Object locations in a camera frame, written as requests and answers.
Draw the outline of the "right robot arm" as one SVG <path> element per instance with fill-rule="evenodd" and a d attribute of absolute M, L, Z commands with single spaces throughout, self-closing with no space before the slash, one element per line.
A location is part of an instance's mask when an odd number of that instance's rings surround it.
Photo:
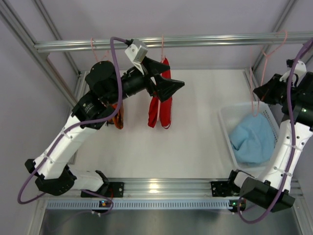
<path fill-rule="evenodd" d="M 307 141 L 313 136 L 313 74 L 307 72 L 298 85 L 275 74 L 254 89 L 266 104 L 282 105 L 284 119 L 272 157 L 265 170 L 254 178 L 233 170 L 227 180 L 230 189 L 240 197 L 260 206 L 266 212 L 292 207 L 289 195 L 293 171 Z"/>

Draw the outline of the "red trousers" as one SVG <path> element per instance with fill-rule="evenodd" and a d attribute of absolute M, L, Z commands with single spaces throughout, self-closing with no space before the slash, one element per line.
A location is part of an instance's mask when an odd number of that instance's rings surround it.
<path fill-rule="evenodd" d="M 148 111 L 148 126 L 154 128 L 159 121 L 164 129 L 169 129 L 172 118 L 172 98 L 165 102 L 160 102 L 157 97 L 153 97 Z"/>

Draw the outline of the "pink hanger of blue garment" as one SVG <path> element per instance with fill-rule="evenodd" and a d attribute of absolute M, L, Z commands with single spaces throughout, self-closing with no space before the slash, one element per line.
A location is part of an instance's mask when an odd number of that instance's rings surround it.
<path fill-rule="evenodd" d="M 261 48 L 261 54 L 265 58 L 265 62 L 264 62 L 263 70 L 262 70 L 262 76 L 261 76 L 261 85 L 263 85 L 263 83 L 264 83 L 265 72 L 267 70 L 267 65 L 268 65 L 268 61 L 269 61 L 270 57 L 286 43 L 286 40 L 288 38 L 288 31 L 285 29 L 277 32 L 275 34 L 275 36 L 278 37 L 281 33 L 284 33 L 284 39 L 279 46 L 277 46 L 275 49 L 273 49 L 270 52 L 265 52 L 265 49 Z M 251 114 L 253 117 L 257 117 L 259 114 L 259 111 L 260 111 L 260 99 L 259 98 L 257 99 L 257 109 L 255 111 L 254 92 L 253 92 L 253 86 L 252 86 L 253 85 L 252 74 L 253 74 L 252 65 L 250 65 L 250 67 L 249 67 L 249 79 L 250 79 L 249 84 L 250 84 L 250 98 L 251 98 Z"/>

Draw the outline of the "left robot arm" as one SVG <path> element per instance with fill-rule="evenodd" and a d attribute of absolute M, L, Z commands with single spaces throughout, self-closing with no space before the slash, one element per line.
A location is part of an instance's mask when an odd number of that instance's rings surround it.
<path fill-rule="evenodd" d="M 25 162 L 28 172 L 37 177 L 35 184 L 39 191 L 54 196 L 69 190 L 80 190 L 81 197 L 107 195 L 110 185 L 107 177 L 100 170 L 70 168 L 70 158 L 89 136 L 112 119 L 120 98 L 146 90 L 164 102 L 185 85 L 183 81 L 162 77 L 162 73 L 170 69 L 169 65 L 148 57 L 141 64 L 143 72 L 132 67 L 123 74 L 121 89 L 112 62 L 100 61 L 93 65 L 85 78 L 89 91 L 74 106 L 62 131 L 41 156 Z"/>

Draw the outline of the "pink hanger of red trousers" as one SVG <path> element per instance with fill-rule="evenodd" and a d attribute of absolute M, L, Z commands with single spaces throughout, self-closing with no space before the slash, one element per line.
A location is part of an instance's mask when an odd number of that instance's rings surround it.
<path fill-rule="evenodd" d="M 161 40 L 161 63 L 169 65 L 169 61 L 164 54 L 164 36 Z M 164 129 L 168 129 L 170 125 L 170 107 L 169 101 L 161 103 L 158 101 L 157 121 L 160 121 L 161 126 Z"/>

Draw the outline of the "light blue garment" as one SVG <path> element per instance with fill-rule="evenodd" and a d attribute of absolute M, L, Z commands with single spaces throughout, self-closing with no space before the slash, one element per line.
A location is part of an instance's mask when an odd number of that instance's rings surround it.
<path fill-rule="evenodd" d="M 229 134 L 236 161 L 261 165 L 268 162 L 276 144 L 269 121 L 262 115 L 249 114 Z"/>

